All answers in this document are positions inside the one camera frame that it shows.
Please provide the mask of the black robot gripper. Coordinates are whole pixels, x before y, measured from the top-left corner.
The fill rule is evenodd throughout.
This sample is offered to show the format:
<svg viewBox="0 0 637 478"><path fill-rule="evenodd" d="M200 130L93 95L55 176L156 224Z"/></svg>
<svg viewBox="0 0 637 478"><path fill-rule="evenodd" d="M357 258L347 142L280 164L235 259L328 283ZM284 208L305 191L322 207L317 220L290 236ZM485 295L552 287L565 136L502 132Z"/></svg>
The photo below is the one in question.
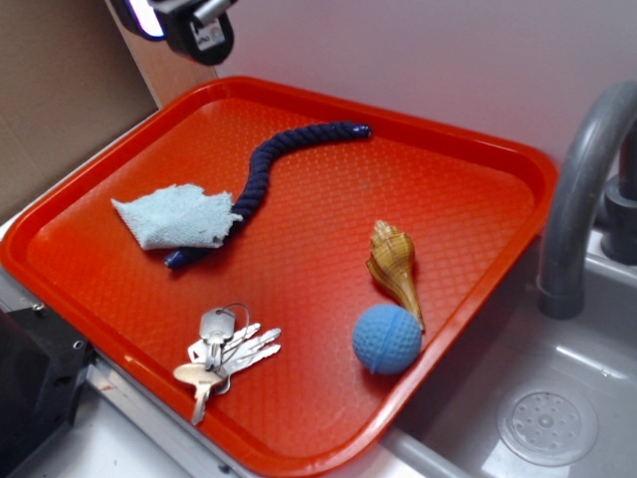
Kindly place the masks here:
<svg viewBox="0 0 637 478"><path fill-rule="evenodd" d="M228 10L232 0L112 0L125 30L204 66L222 64L234 47Z"/></svg>

